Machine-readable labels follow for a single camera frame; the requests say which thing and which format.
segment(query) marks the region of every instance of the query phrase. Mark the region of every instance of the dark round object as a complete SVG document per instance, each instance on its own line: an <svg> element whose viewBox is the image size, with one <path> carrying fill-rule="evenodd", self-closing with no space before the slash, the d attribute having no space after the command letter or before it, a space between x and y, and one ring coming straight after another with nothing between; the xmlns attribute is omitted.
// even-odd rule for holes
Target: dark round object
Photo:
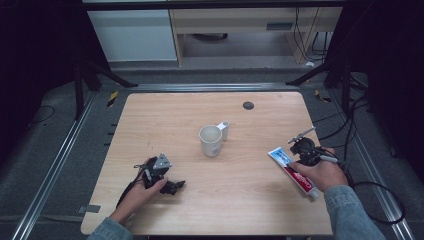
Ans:
<svg viewBox="0 0 424 240"><path fill-rule="evenodd" d="M247 101L247 102L244 102L243 103L243 107L246 110L252 110L255 107L255 104L253 104L252 102Z"/></svg>

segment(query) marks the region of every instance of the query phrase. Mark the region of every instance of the white mug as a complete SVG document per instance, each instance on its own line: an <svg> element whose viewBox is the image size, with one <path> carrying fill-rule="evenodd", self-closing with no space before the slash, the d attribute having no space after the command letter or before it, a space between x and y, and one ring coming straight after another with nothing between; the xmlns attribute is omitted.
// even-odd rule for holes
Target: white mug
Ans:
<svg viewBox="0 0 424 240"><path fill-rule="evenodd" d="M208 157L215 157L221 152L222 141L227 141L229 122L217 126L207 125L200 129L199 137L202 151Z"/></svg>

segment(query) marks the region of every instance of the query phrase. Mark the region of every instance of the white cabinet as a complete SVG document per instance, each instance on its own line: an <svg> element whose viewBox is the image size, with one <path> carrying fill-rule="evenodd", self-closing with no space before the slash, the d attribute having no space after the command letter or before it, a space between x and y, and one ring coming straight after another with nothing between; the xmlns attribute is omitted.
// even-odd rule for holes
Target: white cabinet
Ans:
<svg viewBox="0 0 424 240"><path fill-rule="evenodd" d="M177 61L168 10L89 11L88 15L108 62Z"/></svg>

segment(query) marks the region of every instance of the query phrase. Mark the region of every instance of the aluminum rail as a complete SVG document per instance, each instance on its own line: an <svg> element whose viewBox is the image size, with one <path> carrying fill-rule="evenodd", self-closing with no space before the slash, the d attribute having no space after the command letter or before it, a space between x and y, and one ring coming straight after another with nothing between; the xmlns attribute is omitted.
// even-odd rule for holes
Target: aluminum rail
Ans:
<svg viewBox="0 0 424 240"><path fill-rule="evenodd" d="M85 120L87 119L87 115L91 109L92 102L95 96L96 96L95 92L94 93L89 92L89 95L87 96L87 100L86 100L85 111L82 113L81 117L73 123L71 129L69 130L68 135L66 136L59 150L59 153L56 155L56 158L54 159L46 177L44 178L43 183L38 189L37 194L35 195L30 206L28 207L24 216L22 217L21 221L16 227L12 237L13 240L27 239L29 234L31 233L32 228L37 222L37 219L40 216L40 213L44 207L44 204L46 203L50 195L50 192L52 191L62 171L62 168L66 162L66 159L68 158L68 155L70 151L72 150L75 140Z"/></svg>

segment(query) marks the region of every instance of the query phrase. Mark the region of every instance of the hand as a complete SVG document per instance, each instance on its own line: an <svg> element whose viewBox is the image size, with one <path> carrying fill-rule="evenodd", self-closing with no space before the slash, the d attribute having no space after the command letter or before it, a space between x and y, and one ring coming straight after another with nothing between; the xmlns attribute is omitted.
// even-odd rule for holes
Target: hand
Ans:
<svg viewBox="0 0 424 240"><path fill-rule="evenodd" d="M138 181L127 193L118 208L110 215L110 218L125 226L131 215L158 193L167 181L167 179L162 179L149 189L144 188L143 181Z"/></svg>
<svg viewBox="0 0 424 240"><path fill-rule="evenodd" d="M334 154L334 149L327 148L326 150ZM308 167L297 162L292 162L289 166L311 179L322 192L325 192L331 186L348 185L344 172L336 163L320 161L317 165Z"/></svg>

